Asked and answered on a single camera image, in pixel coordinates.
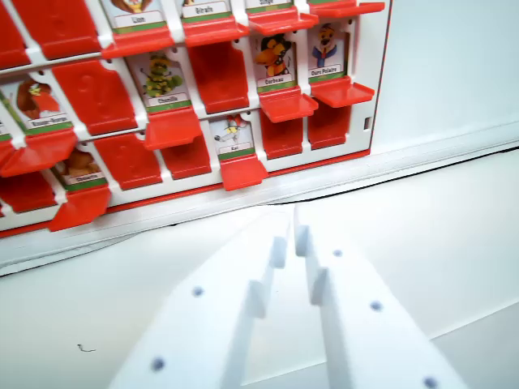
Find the white plastic piece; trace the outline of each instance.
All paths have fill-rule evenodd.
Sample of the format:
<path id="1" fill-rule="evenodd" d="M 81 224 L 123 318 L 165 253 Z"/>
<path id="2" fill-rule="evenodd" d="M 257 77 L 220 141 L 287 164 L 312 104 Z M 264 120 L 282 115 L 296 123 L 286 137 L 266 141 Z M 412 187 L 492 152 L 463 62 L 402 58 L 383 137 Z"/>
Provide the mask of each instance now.
<path id="1" fill-rule="evenodd" d="M 13 213 L 13 209 L 11 208 L 11 205 L 4 203 L 2 199 L 0 199 L 0 212 L 2 215 L 9 215 L 10 213 Z"/>
<path id="2" fill-rule="evenodd" d="M 346 69 L 347 75 L 354 75 L 355 64 L 355 45 L 357 42 L 357 18 L 344 19 L 341 22 L 341 31 L 347 32 L 350 35 L 350 42 L 348 44 L 348 64 Z"/>
<path id="3" fill-rule="evenodd" d="M 265 165 L 267 161 L 267 153 L 263 147 L 263 134 L 261 132 L 260 110 L 253 109 L 241 113 L 242 119 L 247 120 L 251 124 L 252 138 L 254 139 L 254 149 L 258 160 Z"/>
<path id="4" fill-rule="evenodd" d="M 165 300 L 110 389 L 239 388 L 255 318 L 263 318 L 274 267 L 285 266 L 290 218 L 250 224 Z"/>
<path id="5" fill-rule="evenodd" d="M 310 141 L 308 140 L 308 118 L 303 118 L 303 120 L 302 120 L 302 152 L 309 153 L 310 151 L 311 151 L 311 144 L 310 144 Z"/>
<path id="6" fill-rule="evenodd" d="M 209 127 L 209 120 L 200 121 L 200 128 L 202 129 L 202 134 L 204 135 L 205 144 L 212 145 L 212 143 L 214 142 L 214 138 L 211 132 L 211 128 Z M 218 159 L 217 150 L 214 147 L 208 146 L 208 153 L 211 170 L 213 172 L 220 172 L 220 160 Z"/>
<path id="7" fill-rule="evenodd" d="M 168 167 L 165 164 L 164 157 L 161 154 L 160 150 L 155 150 L 153 155 L 157 159 L 157 163 L 159 164 L 159 169 L 161 170 L 161 180 L 167 186 L 173 185 L 173 176 L 171 172 L 168 170 Z"/>
<path id="8" fill-rule="evenodd" d="M 13 5 L 11 0 L 2 0 L 3 5 L 5 6 L 11 20 L 15 23 L 15 26 L 18 28 L 19 34 L 22 36 L 24 43 L 26 45 L 25 53 L 29 57 L 32 63 L 43 63 L 47 61 L 47 58 L 41 51 L 40 45 L 37 44 L 35 40 L 32 39 L 31 34 L 25 27 L 24 22 L 18 15 L 18 11 Z"/>
<path id="9" fill-rule="evenodd" d="M 50 169 L 40 171 L 43 178 L 49 183 L 54 192 L 54 201 L 58 204 L 66 203 L 66 190 Z"/>
<path id="10" fill-rule="evenodd" d="M 0 121 L 5 126 L 7 132 L 11 135 L 11 144 L 14 148 L 22 148 L 27 146 L 25 143 L 25 134 L 19 128 L 16 120 L 11 116 L 4 104 L 0 103 Z"/>
<path id="11" fill-rule="evenodd" d="M 114 43 L 114 35 L 112 34 L 112 28 L 106 18 L 106 14 L 103 11 L 103 6 L 99 0 L 85 0 L 85 4 L 92 16 L 92 21 L 96 25 L 97 40 L 101 48 L 106 49 Z"/>
<path id="12" fill-rule="evenodd" d="M 242 26 L 249 26 L 249 18 L 245 11 L 245 0 L 230 0 L 230 7 L 233 11 L 234 19 Z"/>
<path id="13" fill-rule="evenodd" d="M 186 36 L 175 2 L 171 0 L 161 0 L 161 6 L 165 13 L 165 21 L 168 24 L 173 42 L 175 42 L 175 44 L 184 42 Z"/>
<path id="14" fill-rule="evenodd" d="M 28 71 L 34 71 L 37 69 L 40 69 L 42 67 L 51 67 L 56 66 L 64 62 L 73 62 L 73 61 L 81 61 L 83 59 L 90 59 L 90 58 L 96 58 L 99 57 L 99 53 L 87 53 L 87 54 L 80 54 L 75 55 L 73 57 L 65 57 L 65 58 L 57 58 L 57 59 L 50 59 L 50 60 L 44 60 L 36 63 L 29 63 L 28 65 L 23 66 L 16 66 L 16 67 L 10 67 L 8 69 L 2 69 L 0 70 L 0 77 L 5 75 L 22 75 L 24 73 L 27 73 Z"/>
<path id="15" fill-rule="evenodd" d="M 306 0 L 294 0 L 294 5 L 300 14 L 310 14 L 310 6 Z"/>
<path id="16" fill-rule="evenodd" d="M 308 32 L 307 30 L 298 30 L 286 35 L 288 41 L 295 43 L 298 86 L 301 88 L 302 93 L 310 95 L 310 84 L 308 83 Z"/>
<path id="17" fill-rule="evenodd" d="M 467 388 L 343 224 L 298 207 L 294 224 L 310 300 L 320 308 L 330 388 Z"/>

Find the cartoon lion character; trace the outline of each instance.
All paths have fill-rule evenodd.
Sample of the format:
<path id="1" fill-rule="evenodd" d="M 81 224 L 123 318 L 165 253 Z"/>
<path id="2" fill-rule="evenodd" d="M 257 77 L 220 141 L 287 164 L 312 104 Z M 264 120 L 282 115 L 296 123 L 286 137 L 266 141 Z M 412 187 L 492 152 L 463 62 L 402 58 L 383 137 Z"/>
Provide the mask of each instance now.
<path id="1" fill-rule="evenodd" d="M 285 34 L 267 36 L 261 40 L 261 53 L 255 56 L 254 62 L 267 68 L 267 77 L 287 75 L 284 56 L 291 47 L 292 42 L 285 40 Z"/>
<path id="2" fill-rule="evenodd" d="M 332 57 L 337 52 L 337 45 L 333 40 L 335 30 L 330 23 L 323 24 L 320 28 L 318 37 L 319 44 L 314 46 L 311 55 L 317 58 L 317 67 L 324 67 L 324 60 Z"/>
<path id="3" fill-rule="evenodd" d="M 41 111 L 59 111 L 58 102 L 50 95 L 50 86 L 30 77 L 18 86 L 16 105 L 29 119 L 39 119 Z"/>
<path id="4" fill-rule="evenodd" d="M 112 4 L 119 10 L 130 12 L 131 14 L 144 12 L 150 2 L 152 0 L 112 0 Z"/>
<path id="5" fill-rule="evenodd" d="M 88 152 L 75 148 L 70 156 L 63 161 L 64 169 L 59 170 L 62 176 L 79 177 L 99 173 L 101 169 Z"/>

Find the small black mark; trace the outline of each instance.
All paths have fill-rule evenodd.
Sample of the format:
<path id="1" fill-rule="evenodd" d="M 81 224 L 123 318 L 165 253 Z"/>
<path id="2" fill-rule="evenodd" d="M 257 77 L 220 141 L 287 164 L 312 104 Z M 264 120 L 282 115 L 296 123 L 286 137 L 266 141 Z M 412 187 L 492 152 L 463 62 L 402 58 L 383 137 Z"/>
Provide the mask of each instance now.
<path id="1" fill-rule="evenodd" d="M 423 380 L 423 384 L 426 386 L 426 387 L 429 387 L 431 389 L 434 389 L 436 387 L 438 387 L 438 382 L 433 378 L 433 377 L 427 377 Z"/>
<path id="2" fill-rule="evenodd" d="M 369 130 L 371 127 L 371 116 L 364 119 L 364 130 Z"/>
<path id="3" fill-rule="evenodd" d="M 370 304 L 370 307 L 377 312 L 380 312 L 383 308 L 382 304 L 380 304 L 380 301 L 373 301 Z"/>
<path id="4" fill-rule="evenodd" d="M 162 358 L 155 358 L 152 362 L 152 370 L 159 371 L 164 368 L 164 360 Z"/>
<path id="5" fill-rule="evenodd" d="M 85 350 L 85 349 L 83 348 L 83 345 L 82 345 L 82 344 L 78 344 L 78 348 L 79 348 L 80 351 L 82 351 L 82 352 L 84 352 L 84 353 L 91 353 L 92 351 L 96 351 L 95 349 L 93 349 L 93 350 Z"/>
<path id="6" fill-rule="evenodd" d="M 193 293 L 195 297 L 200 297 L 204 294 L 204 290 L 200 286 L 195 286 L 191 293 Z"/>

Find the white table surface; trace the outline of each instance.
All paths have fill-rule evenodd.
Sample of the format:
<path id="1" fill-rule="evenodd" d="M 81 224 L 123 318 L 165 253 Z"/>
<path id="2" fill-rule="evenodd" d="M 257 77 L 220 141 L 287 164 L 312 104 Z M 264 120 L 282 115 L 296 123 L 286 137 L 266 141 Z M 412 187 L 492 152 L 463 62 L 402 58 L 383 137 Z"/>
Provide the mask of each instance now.
<path id="1" fill-rule="evenodd" d="M 344 220 L 473 388 L 519 383 L 518 165 L 519 152 L 496 154 L 299 204 Z M 106 387 L 168 292 L 273 207 L 294 210 L 251 207 L 1 277 L 0 387 Z M 251 342 L 251 389 L 323 385 L 319 315 L 304 276 L 294 255 L 275 275 Z"/>

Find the name label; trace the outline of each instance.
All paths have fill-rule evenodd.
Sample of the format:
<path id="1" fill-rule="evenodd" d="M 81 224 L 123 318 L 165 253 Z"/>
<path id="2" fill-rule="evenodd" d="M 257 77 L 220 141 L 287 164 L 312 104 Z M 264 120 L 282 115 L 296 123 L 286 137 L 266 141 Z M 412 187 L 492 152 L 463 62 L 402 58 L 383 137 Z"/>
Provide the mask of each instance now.
<path id="1" fill-rule="evenodd" d="M 246 0 L 247 8 L 259 8 L 261 6 L 277 6 L 280 4 L 288 4 L 292 0 Z"/>
<path id="2" fill-rule="evenodd" d="M 266 79 L 258 80 L 258 87 L 267 87 L 268 85 L 276 85 L 277 83 L 288 83 L 293 81 L 292 75 L 276 75 L 274 77 L 267 77 Z"/>
<path id="3" fill-rule="evenodd" d="M 225 4 L 225 2 L 206 2 L 204 4 L 194 4 L 192 6 L 182 7 L 182 15 L 184 18 L 221 14 L 222 12 L 227 11 L 227 4 Z"/>
<path id="4" fill-rule="evenodd" d="M 308 77 L 319 77 L 320 75 L 330 75 L 332 73 L 340 73 L 342 71 L 342 65 L 330 65 L 325 67 L 316 67 L 315 69 L 308 70 Z"/>
<path id="5" fill-rule="evenodd" d="M 66 123 L 69 122 L 69 118 L 66 114 L 62 113 L 59 115 L 48 116 L 47 118 L 34 119 L 28 121 L 28 128 L 38 128 L 38 127 L 46 127 L 53 126 L 54 124 Z"/>
<path id="6" fill-rule="evenodd" d="M 247 150 L 248 148 L 252 148 L 251 142 L 243 142 L 239 144 L 235 144 L 233 146 L 220 147 L 218 150 L 218 154 L 227 154 L 228 152 L 236 152 L 238 150 Z"/>
<path id="7" fill-rule="evenodd" d="M 150 24 L 162 21 L 164 21 L 164 19 L 162 18 L 162 13 L 160 11 L 142 12 L 140 14 L 133 15 L 121 15 L 114 18 L 116 28 L 139 26 L 141 24 Z"/>
<path id="8" fill-rule="evenodd" d="M 164 95 L 159 97 L 152 97 L 148 99 L 148 105 L 150 107 L 156 107 L 158 105 L 177 103 L 179 101 L 189 100 L 186 93 L 174 93 L 173 95 Z"/>
<path id="9" fill-rule="evenodd" d="M 97 180 L 98 178 L 105 178 L 105 176 L 103 176 L 102 173 L 92 173 L 92 174 L 87 174 L 87 175 L 78 176 L 78 177 L 65 176 L 63 178 L 65 179 L 65 182 L 67 183 L 67 185 L 74 185 L 74 184 L 79 184 L 81 182 Z"/>

